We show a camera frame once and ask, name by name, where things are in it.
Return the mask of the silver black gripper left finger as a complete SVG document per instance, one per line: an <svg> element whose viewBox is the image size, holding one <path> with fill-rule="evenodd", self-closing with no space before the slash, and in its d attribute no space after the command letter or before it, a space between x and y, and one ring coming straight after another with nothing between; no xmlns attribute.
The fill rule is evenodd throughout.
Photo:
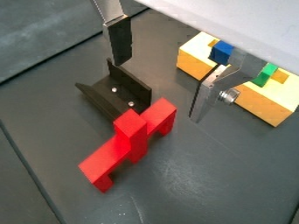
<svg viewBox="0 0 299 224"><path fill-rule="evenodd" d="M124 13L118 0L89 0L102 18L110 59L116 67L132 58L130 17Z"/></svg>

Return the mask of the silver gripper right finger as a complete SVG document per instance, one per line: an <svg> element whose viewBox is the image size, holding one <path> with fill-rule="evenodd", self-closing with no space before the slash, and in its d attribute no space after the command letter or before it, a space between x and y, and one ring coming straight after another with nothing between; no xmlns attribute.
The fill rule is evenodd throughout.
<svg viewBox="0 0 299 224"><path fill-rule="evenodd" d="M237 99L239 91L233 87L252 81L265 65L267 62L255 55L239 48L232 50L228 65L216 65L200 83L189 114L193 122L197 123L201 120L216 101L231 104Z"/></svg>

